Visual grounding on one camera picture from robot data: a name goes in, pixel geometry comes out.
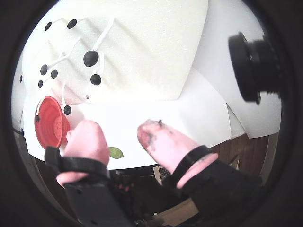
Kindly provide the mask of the stained pink-tipped gripper finger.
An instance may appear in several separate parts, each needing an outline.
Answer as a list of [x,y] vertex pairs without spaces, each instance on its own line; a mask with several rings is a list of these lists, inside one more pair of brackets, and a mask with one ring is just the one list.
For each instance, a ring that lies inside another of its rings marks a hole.
[[199,227],[234,227],[253,209],[262,179],[249,176],[218,159],[162,121],[147,120],[137,129],[146,152],[170,175],[162,185],[189,196],[199,212]]

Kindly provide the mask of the pink-tipped black gripper finger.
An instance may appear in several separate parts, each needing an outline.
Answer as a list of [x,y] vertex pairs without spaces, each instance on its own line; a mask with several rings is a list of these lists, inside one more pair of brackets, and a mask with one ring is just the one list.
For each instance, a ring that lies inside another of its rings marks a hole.
[[131,227],[132,221],[115,197],[107,169],[109,148],[101,127],[81,121],[67,133],[64,155],[45,149],[45,163],[54,169],[69,204],[85,227]]

